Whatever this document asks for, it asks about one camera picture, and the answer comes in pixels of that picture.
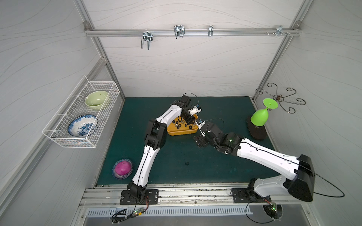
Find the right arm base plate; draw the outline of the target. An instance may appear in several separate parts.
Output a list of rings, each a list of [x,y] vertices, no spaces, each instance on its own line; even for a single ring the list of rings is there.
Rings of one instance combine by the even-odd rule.
[[[234,203],[272,202],[270,196],[261,197],[254,191],[251,191],[247,188],[232,188],[230,191],[230,196],[232,197]]]

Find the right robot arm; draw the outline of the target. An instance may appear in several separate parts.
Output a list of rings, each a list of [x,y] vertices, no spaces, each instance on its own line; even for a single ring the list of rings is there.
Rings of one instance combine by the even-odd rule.
[[[254,161],[279,173],[267,179],[251,179],[243,190],[249,201],[271,201],[274,195],[291,195],[300,201],[313,201],[315,173],[310,157],[273,151],[233,132],[225,134],[211,122],[197,120],[196,125],[201,132],[194,138],[198,147],[212,146],[221,153]]]

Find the yellow plastic storage box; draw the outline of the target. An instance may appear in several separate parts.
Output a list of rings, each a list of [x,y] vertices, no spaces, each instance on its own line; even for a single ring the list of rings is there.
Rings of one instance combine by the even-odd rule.
[[[182,124],[182,126],[180,127],[180,129],[177,129],[178,125],[175,125],[175,122],[178,121],[180,124]],[[189,126],[185,120],[183,118],[181,118],[180,116],[174,118],[174,119],[170,119],[168,118],[167,120],[168,126],[167,126],[167,133],[170,136],[179,136],[179,135],[188,135],[188,134],[194,134],[196,133],[199,129],[197,124],[194,122],[193,124],[190,124],[193,129],[190,130]]]

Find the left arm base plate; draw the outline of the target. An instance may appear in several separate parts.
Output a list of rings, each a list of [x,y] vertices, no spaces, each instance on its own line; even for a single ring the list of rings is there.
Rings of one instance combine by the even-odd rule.
[[[158,204],[159,190],[146,189],[140,193],[133,193],[129,190],[121,192],[120,205],[156,205]]]

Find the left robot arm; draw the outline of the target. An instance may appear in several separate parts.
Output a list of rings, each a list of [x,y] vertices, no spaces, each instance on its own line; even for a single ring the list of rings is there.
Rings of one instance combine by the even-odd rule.
[[[191,98],[184,94],[180,100],[173,101],[161,116],[149,120],[143,155],[136,174],[126,189],[132,198],[138,201],[144,199],[152,165],[158,152],[166,143],[168,126],[178,117],[184,119],[187,125],[193,124],[196,120],[195,114],[200,112],[199,103],[191,105]]]

